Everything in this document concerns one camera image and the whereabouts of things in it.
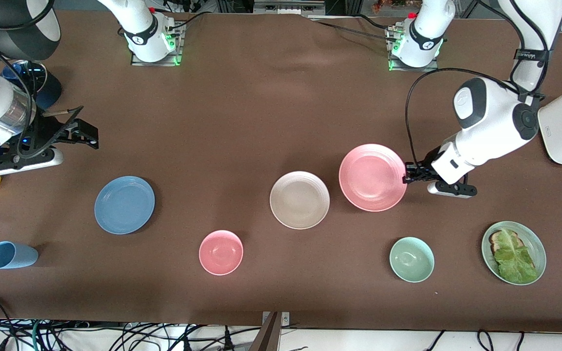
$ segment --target white floor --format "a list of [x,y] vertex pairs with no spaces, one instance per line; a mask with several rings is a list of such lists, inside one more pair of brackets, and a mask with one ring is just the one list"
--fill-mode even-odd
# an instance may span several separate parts
[[[245,327],[230,327],[230,331],[239,331]],[[170,327],[171,337],[178,337],[183,333],[184,327]],[[223,327],[203,327],[195,331],[192,338],[209,338],[223,336]],[[257,331],[248,331],[232,337],[234,345],[245,345],[236,348],[246,350],[248,343],[255,338]],[[430,347],[437,331],[335,331],[335,330],[283,330],[279,351],[423,351]],[[165,336],[163,331],[156,335]],[[112,343],[120,338],[120,331],[65,331],[61,337],[71,351],[108,351]],[[519,333],[491,333],[491,339],[495,351],[515,351],[519,340]],[[4,335],[0,333],[0,342]],[[125,345],[128,350],[132,338]],[[168,348],[167,340],[152,338],[158,342],[161,351]],[[192,343],[193,351],[199,351],[208,342]],[[206,351],[221,350],[221,344]],[[7,351],[15,350],[14,342],[10,341]],[[32,348],[25,345],[23,351],[32,351]],[[157,351],[158,346],[150,343],[142,343],[135,348],[135,351]],[[183,346],[178,345],[174,351],[182,351]],[[521,351],[562,351],[562,334],[542,334],[527,333],[522,343]],[[477,342],[475,332],[466,331],[447,331],[437,343],[433,351],[482,351]]]

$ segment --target bowl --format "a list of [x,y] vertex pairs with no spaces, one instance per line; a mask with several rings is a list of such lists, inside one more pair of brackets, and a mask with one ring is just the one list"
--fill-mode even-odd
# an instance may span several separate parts
[[199,247],[199,261],[203,268],[214,275],[227,275],[235,271],[243,256],[240,238],[230,231],[208,234]]
[[[491,243],[489,242],[489,237],[491,236],[491,234],[499,231],[500,229],[511,229],[518,234],[518,237],[522,240],[524,246],[528,248],[528,254],[530,255],[530,258],[533,259],[533,264],[535,264],[535,269],[537,269],[537,279],[526,284],[518,284],[509,282],[508,280],[500,276],[500,274],[498,273],[498,263],[493,257],[493,253],[491,252]],[[539,237],[537,237],[537,235],[533,233],[533,231],[531,231],[525,225],[519,224],[517,222],[510,222],[507,220],[491,225],[491,227],[489,227],[489,229],[487,229],[487,231],[484,233],[484,236],[482,236],[481,252],[482,259],[487,264],[487,267],[489,267],[491,273],[493,273],[503,282],[507,282],[509,284],[520,286],[533,284],[534,282],[537,282],[537,280],[542,277],[544,271],[546,271],[546,250],[543,248],[542,242],[539,240]]]
[[292,229],[309,229],[322,222],[329,205],[326,185],[308,172],[285,174],[270,191],[272,214],[281,224]]
[[427,280],[435,268],[435,256],[428,245],[414,237],[401,238],[392,246],[390,265],[399,278],[410,283]]
[[364,211],[391,209],[404,196],[404,162],[389,149],[365,144],[352,149],[340,165],[340,186],[351,204]]

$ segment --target blue plate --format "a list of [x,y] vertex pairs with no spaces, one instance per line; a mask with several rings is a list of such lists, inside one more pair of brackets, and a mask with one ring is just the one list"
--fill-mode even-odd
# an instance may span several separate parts
[[94,217],[104,231],[129,234],[142,228],[156,206],[153,189],[131,175],[107,183],[94,203]]

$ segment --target light blue cup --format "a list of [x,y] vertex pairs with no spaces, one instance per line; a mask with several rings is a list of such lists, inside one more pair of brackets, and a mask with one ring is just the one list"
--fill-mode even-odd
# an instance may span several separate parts
[[16,242],[0,242],[0,269],[22,268],[38,260],[38,251]]
[[435,256],[428,245],[414,237],[396,242],[390,251],[390,265],[399,278],[410,283],[427,280],[435,268]]

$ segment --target green cable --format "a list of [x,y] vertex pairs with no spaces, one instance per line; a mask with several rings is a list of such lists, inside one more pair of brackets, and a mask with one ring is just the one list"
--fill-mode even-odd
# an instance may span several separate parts
[[34,345],[34,351],[38,351],[38,345],[36,344],[36,333],[38,331],[38,323],[40,323],[40,321],[36,320],[36,323],[34,323],[34,327],[32,328],[32,345]]

